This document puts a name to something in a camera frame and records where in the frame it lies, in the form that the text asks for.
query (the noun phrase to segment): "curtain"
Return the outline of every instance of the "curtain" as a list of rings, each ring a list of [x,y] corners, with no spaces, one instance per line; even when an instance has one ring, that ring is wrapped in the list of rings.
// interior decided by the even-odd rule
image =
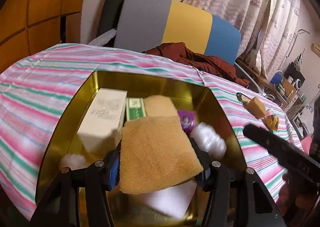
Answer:
[[[241,32],[238,56],[244,57],[259,35],[261,73],[268,79],[271,79],[278,70],[289,48],[300,6],[300,0],[184,0],[183,2],[208,11],[234,25]]]

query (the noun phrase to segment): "metal bolt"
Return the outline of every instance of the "metal bolt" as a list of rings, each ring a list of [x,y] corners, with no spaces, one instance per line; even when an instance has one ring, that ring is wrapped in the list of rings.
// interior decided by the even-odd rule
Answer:
[[[248,174],[254,174],[254,169],[252,168],[247,168],[246,171]]]
[[[102,160],[98,160],[98,161],[96,161],[96,162],[94,163],[94,165],[95,165],[96,167],[102,167],[103,164],[104,164],[104,162],[103,162]]]
[[[219,161],[213,161],[212,166],[214,166],[215,168],[219,168],[221,166],[221,163]]]
[[[62,169],[60,169],[62,174],[65,174],[67,172],[69,172],[69,168],[68,167],[63,167]]]

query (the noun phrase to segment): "dark red cloth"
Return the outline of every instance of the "dark red cloth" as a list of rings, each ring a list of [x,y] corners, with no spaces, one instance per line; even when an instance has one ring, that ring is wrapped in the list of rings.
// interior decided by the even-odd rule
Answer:
[[[162,43],[160,46],[144,51],[144,53],[167,57],[175,62],[194,66],[199,70],[222,77],[244,87],[249,84],[249,80],[236,76],[236,68],[233,65],[230,65],[219,57],[193,53],[187,49],[183,42]]]

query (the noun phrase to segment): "striped tablecloth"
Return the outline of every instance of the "striped tablecloth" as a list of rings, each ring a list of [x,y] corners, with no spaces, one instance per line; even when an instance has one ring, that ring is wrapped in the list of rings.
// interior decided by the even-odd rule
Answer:
[[[16,62],[0,75],[0,184],[27,219],[36,208],[37,176],[51,135],[67,104],[95,70],[156,75],[209,87],[231,123],[247,165],[258,172],[277,199],[284,169],[242,133],[249,122],[264,125],[243,108],[236,93],[251,98],[256,93],[164,57],[60,44]],[[260,100],[280,118],[276,134],[301,148],[285,113],[271,101],[261,96]]]

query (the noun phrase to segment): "gold metal bin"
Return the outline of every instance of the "gold metal bin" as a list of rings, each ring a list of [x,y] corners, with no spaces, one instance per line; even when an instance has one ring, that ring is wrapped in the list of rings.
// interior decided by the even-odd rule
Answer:
[[[48,144],[44,154],[36,188],[36,202],[50,185],[59,171],[61,158],[66,154],[82,154],[87,162],[93,163],[102,157],[88,154],[77,137],[77,130],[100,88],[126,90],[128,97],[146,98],[164,95],[171,98],[178,110],[196,111],[196,121],[211,125],[225,140],[227,152],[221,161],[229,168],[244,171],[245,160],[231,125],[218,101],[207,87],[175,79],[120,72],[95,71],[81,86],[68,104]],[[87,226],[85,189],[79,191],[79,208],[82,226]],[[182,220],[162,215],[116,188],[107,192],[113,221],[122,226],[194,226],[204,214],[208,195],[197,188],[191,204]],[[230,211],[234,198],[230,200]]]

